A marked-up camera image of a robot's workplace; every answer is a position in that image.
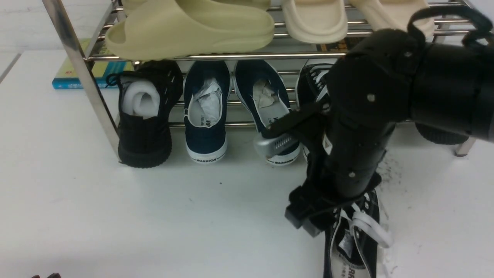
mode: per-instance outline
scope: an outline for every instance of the rack leg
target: rack leg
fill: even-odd
[[[471,5],[471,3],[468,0],[463,0],[463,2],[465,3],[465,5],[473,8],[473,6]],[[451,26],[450,24],[440,24],[437,27],[437,29],[446,30],[446,29],[449,29],[450,26]],[[444,43],[445,39],[446,39],[445,36],[434,36],[434,39],[432,40],[432,42],[435,44],[442,44],[442,43]],[[473,147],[474,143],[475,143],[475,139],[469,138],[467,140],[467,142],[458,146],[458,148],[455,151],[455,155],[458,157],[466,156],[468,154],[468,152],[470,151],[470,149]]]
[[[62,0],[42,0],[55,30],[62,41],[63,47],[79,76],[81,84],[86,91],[87,98],[91,103],[103,130],[118,157],[119,136],[117,126],[108,110],[105,99],[99,90],[94,76],[86,63],[86,56],[76,36],[74,27],[69,20]]]
[[[468,152],[470,151],[470,149],[473,147],[473,144],[475,143],[475,141],[476,141],[475,138],[470,137],[465,143],[458,146],[458,148],[456,149],[454,154],[457,157],[466,156],[468,154]]]

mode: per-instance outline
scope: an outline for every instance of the metal rack frame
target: metal rack frame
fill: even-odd
[[[117,56],[111,55],[99,55],[97,54],[105,40],[106,31],[113,26],[115,20],[119,20],[122,16],[123,7],[118,6],[117,0],[111,0],[111,4],[107,8],[101,22],[98,24],[96,31],[90,41],[87,51],[82,49],[79,39],[77,38],[74,27],[67,15],[67,11],[62,3],[62,0],[42,0],[43,4],[50,16],[50,19],[55,27],[58,36],[63,44],[65,51],[69,59],[71,60],[77,75],[81,81],[81,84],[87,94],[87,98],[91,103],[94,112],[108,137],[108,141],[112,146],[115,154],[118,157],[118,145],[119,136],[117,133],[118,119],[113,120],[112,115],[108,109],[108,106],[101,94],[101,91],[92,74],[92,68],[96,61],[118,61],[125,60]],[[473,7],[469,0],[449,0],[446,3],[430,3],[431,6],[453,6],[453,5],[467,5]],[[351,5],[346,5],[346,10],[355,9]],[[268,9],[268,11],[281,11],[281,7],[275,6]],[[470,25],[468,20],[455,19],[443,17],[441,19],[435,19],[435,24],[438,28],[434,32],[433,42],[442,43],[446,36],[462,36],[465,35],[469,29],[450,29],[451,25]],[[349,37],[365,37],[372,34],[372,30],[368,26],[367,21],[357,20],[349,21],[349,26],[352,27],[348,31]],[[276,28],[285,27],[284,22],[276,22]],[[287,32],[275,32],[274,39],[289,38]],[[191,60],[245,60],[245,59],[313,59],[313,58],[338,58],[345,55],[345,52],[293,52],[293,53],[236,53],[236,54],[211,54],[211,55],[194,55],[183,58],[176,58],[176,61],[191,61]],[[298,75],[299,69],[293,71],[280,71],[281,75]],[[287,88],[288,92],[294,92],[294,88]],[[230,100],[228,105],[240,105],[240,101]],[[183,101],[180,101],[177,105],[184,105]],[[184,127],[183,123],[170,123],[171,127]],[[253,122],[230,122],[226,126],[229,127],[254,127]],[[475,139],[469,139],[464,144],[460,145],[455,151],[456,156],[465,156],[471,149],[475,142]]]

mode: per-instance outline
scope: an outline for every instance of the yellow book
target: yellow book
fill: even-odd
[[[81,47],[86,50],[89,46],[91,39],[80,39]],[[103,43],[99,52],[101,55],[112,55]],[[124,70],[133,70],[131,62],[126,61],[97,61],[94,63],[92,73],[99,88],[106,87],[106,77],[112,73],[119,73]],[[62,66],[58,70],[55,78],[51,82],[55,89],[82,89],[81,82],[77,76],[70,59],[67,58],[63,62]]]

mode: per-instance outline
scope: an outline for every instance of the beige slide sandal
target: beige slide sandal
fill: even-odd
[[[123,12],[128,16],[147,0],[122,0]]]
[[[346,37],[343,0],[283,0],[282,10],[288,33],[301,42],[325,44]]]
[[[251,6],[262,10],[267,10],[271,5],[271,0],[214,0],[214,1],[226,3],[226,4]]]
[[[236,53],[273,39],[274,21],[258,8],[211,0],[148,0],[106,33],[115,55],[160,60],[193,54]]]
[[[122,0],[123,11],[128,16],[133,13],[140,5],[144,4],[148,0]],[[267,10],[271,4],[271,0],[214,0],[216,2],[235,4],[243,6],[251,6]]]
[[[372,29],[385,28],[407,30],[410,17],[420,9],[428,8],[426,0],[349,0],[366,17]],[[426,37],[434,34],[434,19],[415,22]]]

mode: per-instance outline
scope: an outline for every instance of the white floor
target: white floor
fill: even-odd
[[[303,159],[272,168],[255,131],[233,129],[227,156],[201,166],[174,130],[162,166],[121,165],[84,92],[52,89],[65,56],[27,51],[0,84],[0,277],[322,276],[323,238],[283,217]],[[116,111],[118,92],[103,94]],[[459,159],[399,128],[378,190],[393,277],[492,276],[492,157],[485,142]]]

